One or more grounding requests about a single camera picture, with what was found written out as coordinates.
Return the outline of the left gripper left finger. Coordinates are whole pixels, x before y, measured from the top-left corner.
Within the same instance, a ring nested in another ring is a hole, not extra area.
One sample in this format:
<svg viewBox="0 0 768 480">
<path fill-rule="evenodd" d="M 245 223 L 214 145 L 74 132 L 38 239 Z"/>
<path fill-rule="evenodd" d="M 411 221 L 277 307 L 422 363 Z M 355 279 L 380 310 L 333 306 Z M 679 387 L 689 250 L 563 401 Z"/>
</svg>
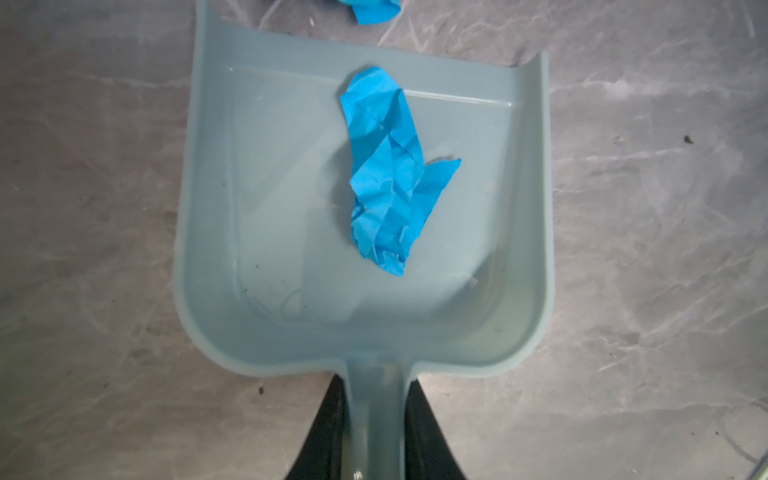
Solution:
<svg viewBox="0 0 768 480">
<path fill-rule="evenodd" d="M 286 480 L 342 478 L 342 438 L 346 417 L 344 382 L 335 375 Z"/>
</svg>

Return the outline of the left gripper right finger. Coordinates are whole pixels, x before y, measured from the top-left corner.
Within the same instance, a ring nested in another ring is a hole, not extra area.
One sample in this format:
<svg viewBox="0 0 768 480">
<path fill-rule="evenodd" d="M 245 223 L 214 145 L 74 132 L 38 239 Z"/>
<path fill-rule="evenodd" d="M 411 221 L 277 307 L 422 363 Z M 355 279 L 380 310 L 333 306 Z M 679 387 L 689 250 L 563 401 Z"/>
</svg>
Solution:
<svg viewBox="0 0 768 480">
<path fill-rule="evenodd" d="M 404 443 L 407 480 L 466 480 L 418 380 L 406 399 Z"/>
</svg>

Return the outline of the grey-blue plastic dustpan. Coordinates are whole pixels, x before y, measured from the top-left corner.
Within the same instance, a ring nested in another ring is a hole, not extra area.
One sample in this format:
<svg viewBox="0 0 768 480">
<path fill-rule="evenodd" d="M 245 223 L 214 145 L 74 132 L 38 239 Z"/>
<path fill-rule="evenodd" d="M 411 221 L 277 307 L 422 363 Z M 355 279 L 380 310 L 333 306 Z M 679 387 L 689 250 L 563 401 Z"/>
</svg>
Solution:
<svg viewBox="0 0 768 480">
<path fill-rule="evenodd" d="M 549 58 L 243 28 L 196 5 L 174 258 L 193 343 L 333 378 L 292 479 L 459 479 L 418 382 L 530 355 L 554 300 Z"/>
</svg>

